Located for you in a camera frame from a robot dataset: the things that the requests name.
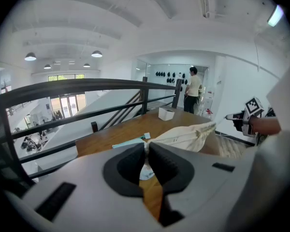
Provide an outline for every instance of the white box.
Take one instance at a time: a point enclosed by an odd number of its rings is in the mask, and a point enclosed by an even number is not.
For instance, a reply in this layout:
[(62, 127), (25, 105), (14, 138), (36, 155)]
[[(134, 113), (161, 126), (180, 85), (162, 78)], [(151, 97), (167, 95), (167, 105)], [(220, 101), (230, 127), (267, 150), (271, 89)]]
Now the white box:
[(159, 108), (159, 115), (158, 117), (164, 121), (172, 119), (174, 116), (174, 112), (171, 110), (166, 110), (162, 107)]

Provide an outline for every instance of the white t-shirt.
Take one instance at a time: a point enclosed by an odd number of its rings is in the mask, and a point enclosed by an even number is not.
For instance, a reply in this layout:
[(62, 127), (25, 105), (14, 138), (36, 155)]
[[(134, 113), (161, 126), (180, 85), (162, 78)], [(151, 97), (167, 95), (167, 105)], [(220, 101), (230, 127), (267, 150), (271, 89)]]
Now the white t-shirt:
[(201, 79), (197, 75), (193, 75), (190, 77), (188, 85), (190, 85), (190, 88), (188, 90), (188, 95), (198, 97), (199, 88), (201, 85)]

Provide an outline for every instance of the wooden table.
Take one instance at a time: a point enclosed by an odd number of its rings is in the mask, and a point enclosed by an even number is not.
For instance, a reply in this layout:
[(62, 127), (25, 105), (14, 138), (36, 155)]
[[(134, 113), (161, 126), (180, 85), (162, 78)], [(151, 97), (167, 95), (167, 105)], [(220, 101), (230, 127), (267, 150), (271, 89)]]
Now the wooden table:
[[(181, 110), (167, 107), (175, 112), (173, 119), (163, 121), (158, 118), (158, 109), (146, 115), (130, 119), (118, 125), (96, 132), (76, 142), (78, 157), (112, 149), (112, 145), (138, 138), (149, 132), (151, 138), (156, 138), (166, 131), (178, 126), (202, 124), (209, 119), (186, 113)], [(206, 139), (202, 153), (219, 155), (215, 133), (212, 132)], [(158, 220), (162, 201), (162, 187), (156, 176), (146, 181), (140, 181), (144, 190), (144, 204), (151, 214)]]

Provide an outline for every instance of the man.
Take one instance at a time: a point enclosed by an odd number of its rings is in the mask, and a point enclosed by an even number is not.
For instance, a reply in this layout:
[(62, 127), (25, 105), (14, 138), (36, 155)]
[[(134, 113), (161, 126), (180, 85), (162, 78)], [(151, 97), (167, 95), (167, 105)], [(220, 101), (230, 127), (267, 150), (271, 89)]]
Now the man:
[(202, 88), (201, 80), (197, 76), (197, 72), (197, 68), (190, 68), (191, 78), (185, 90), (184, 111), (191, 114), (194, 113), (193, 106), (197, 101), (197, 97), (199, 96), (199, 89)]

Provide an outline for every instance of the black post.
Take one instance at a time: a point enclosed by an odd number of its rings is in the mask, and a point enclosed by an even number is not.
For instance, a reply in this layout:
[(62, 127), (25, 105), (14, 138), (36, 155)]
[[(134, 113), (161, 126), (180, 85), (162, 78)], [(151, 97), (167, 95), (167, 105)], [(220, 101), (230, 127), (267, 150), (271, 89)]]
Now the black post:
[(173, 108), (177, 108), (181, 85), (182, 85), (182, 79), (178, 79), (176, 81), (175, 97), (173, 98), (173, 103), (172, 103)]
[[(143, 76), (143, 82), (147, 82), (147, 77)], [(141, 89), (140, 100), (144, 102), (142, 105), (142, 114), (147, 112), (147, 101), (148, 101), (148, 88)]]

